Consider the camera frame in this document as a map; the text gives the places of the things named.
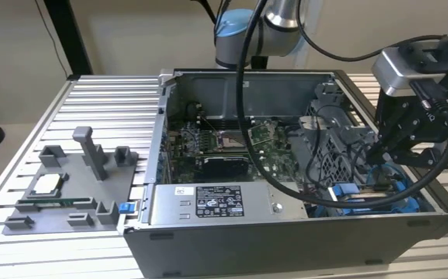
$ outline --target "wire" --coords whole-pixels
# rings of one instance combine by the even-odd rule
[[[315,203],[317,205],[323,205],[331,208],[348,208],[348,209],[376,208],[384,205],[391,205],[393,202],[397,202],[401,199],[405,199],[409,196],[412,196],[425,186],[428,186],[428,184],[435,180],[435,178],[440,175],[443,170],[447,168],[448,166],[448,144],[444,149],[442,159],[438,161],[435,168],[421,177],[421,179],[412,186],[409,186],[404,191],[399,192],[397,194],[387,198],[381,198],[381,199],[365,201],[365,202],[331,201],[331,200],[320,199],[311,195],[305,195],[289,189],[285,185],[282,185],[264,168],[264,165],[262,165],[262,162],[260,161],[260,156],[257,154],[257,151],[254,150],[252,139],[249,137],[248,129],[246,129],[245,102],[244,102],[244,78],[245,78],[246,57],[248,57],[249,47],[252,44],[252,37],[253,37],[254,29],[257,28],[257,24],[258,24],[260,17],[262,15],[266,3],[268,3],[268,0],[258,0],[257,7],[253,11],[252,18],[248,24],[246,33],[245,33],[242,52],[241,52],[240,60],[238,60],[238,67],[236,68],[236,110],[238,113],[240,129],[241,129],[242,136],[245,139],[252,162],[256,168],[258,169],[261,175],[264,176],[266,181],[273,185],[273,187],[278,189],[282,193],[289,195],[290,197],[300,199],[304,202]],[[448,123],[448,108],[442,111],[442,115]]]
[[[63,65],[62,58],[60,58],[59,48],[58,48],[58,46],[56,46],[56,41],[55,41],[55,38],[54,38],[52,35],[51,35],[51,31],[50,31],[50,28],[48,28],[47,23],[46,23],[46,19],[44,19],[43,11],[40,10],[40,5],[39,5],[39,3],[38,3],[38,0],[35,0],[35,3],[36,3],[36,6],[38,6],[38,10],[39,10],[40,18],[42,18],[43,23],[44,23],[46,31],[47,31],[47,33],[48,33],[48,35],[50,35],[51,40],[52,40],[52,46],[55,47],[56,58],[59,59],[59,62],[60,62],[60,65],[62,65],[62,69],[63,69],[63,72],[66,73],[66,78],[68,78],[68,73],[67,73],[67,70],[66,70],[66,66]]]
[[[296,20],[297,20],[297,24],[298,24],[298,27],[300,27],[300,33],[301,33],[302,37],[305,38],[308,44],[312,45],[312,47],[321,54],[324,54],[329,58],[332,58],[335,60],[339,60],[339,61],[343,61],[343,62],[357,62],[357,61],[367,60],[367,59],[377,56],[381,53],[384,48],[381,48],[381,49],[376,50],[375,52],[372,52],[369,54],[365,54],[363,56],[344,57],[344,56],[339,56],[339,55],[331,53],[329,51],[327,51],[325,49],[323,49],[319,46],[319,44],[316,44],[313,42],[312,38],[308,36],[306,31],[305,31],[305,26],[301,23],[301,15],[300,15],[300,13],[301,13],[301,2],[302,2],[302,0],[298,0],[297,9],[296,9]],[[424,35],[424,36],[413,37],[413,38],[409,38],[407,40],[403,40],[403,41],[397,42],[396,44],[392,44],[392,45],[387,46],[387,48],[400,47],[401,45],[407,45],[407,44],[409,44],[412,42],[417,42],[417,41],[440,40],[444,37],[446,37],[446,35]]]
[[[351,161],[351,178],[349,178],[349,181],[353,182],[355,181],[355,166],[356,166],[356,161],[359,161],[359,158],[365,150],[367,147],[369,147],[371,145],[369,144],[364,144],[359,150],[356,151],[355,153],[355,157],[353,157],[353,160]]]
[[[208,0],[193,0],[197,1],[198,3],[201,3],[201,6],[204,6],[206,13],[209,14],[209,17],[212,19],[212,22],[216,24],[217,23],[217,18],[216,18],[216,14],[214,11],[212,10],[212,6],[209,4]]]
[[[233,0],[221,0],[221,5],[218,7],[217,24],[214,26],[214,44],[217,44],[217,32],[222,21],[222,16],[229,9],[232,1]]]

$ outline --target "blue tab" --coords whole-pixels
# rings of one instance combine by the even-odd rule
[[[118,212],[121,214],[131,214],[137,211],[137,205],[134,203],[130,202],[125,202],[123,204],[121,204],[121,207],[118,209]]]

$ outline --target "green circuit board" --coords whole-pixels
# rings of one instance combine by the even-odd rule
[[[175,151],[171,159],[174,183],[246,182],[265,179],[249,159],[241,131],[196,129],[191,133],[197,135],[197,145],[191,145],[191,138],[185,133],[181,133],[182,137],[175,137],[173,142],[173,150]],[[300,166],[290,150],[284,127],[280,127],[273,121],[268,121],[252,127],[249,135],[265,170],[280,182],[302,183],[304,177],[298,173]],[[205,158],[248,158],[248,175],[212,181],[198,180],[198,172]]]

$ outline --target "power supply label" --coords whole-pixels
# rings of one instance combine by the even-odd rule
[[[241,186],[197,187],[196,199],[200,218],[245,216]]]

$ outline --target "aluminum extrusion table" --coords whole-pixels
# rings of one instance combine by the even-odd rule
[[[380,87],[375,77],[353,74],[351,78],[376,105]],[[95,142],[106,151],[129,145],[139,153],[130,198],[142,197],[157,104],[158,77],[82,76],[79,81],[67,82],[0,177],[0,278],[142,278],[127,243],[117,231],[6,236],[3,222],[40,167],[42,148],[60,144],[66,152],[81,152],[79,143],[71,138],[76,126],[93,126]],[[439,181],[448,190],[448,171],[439,176]],[[448,235],[420,242],[388,266],[258,277],[448,278]]]

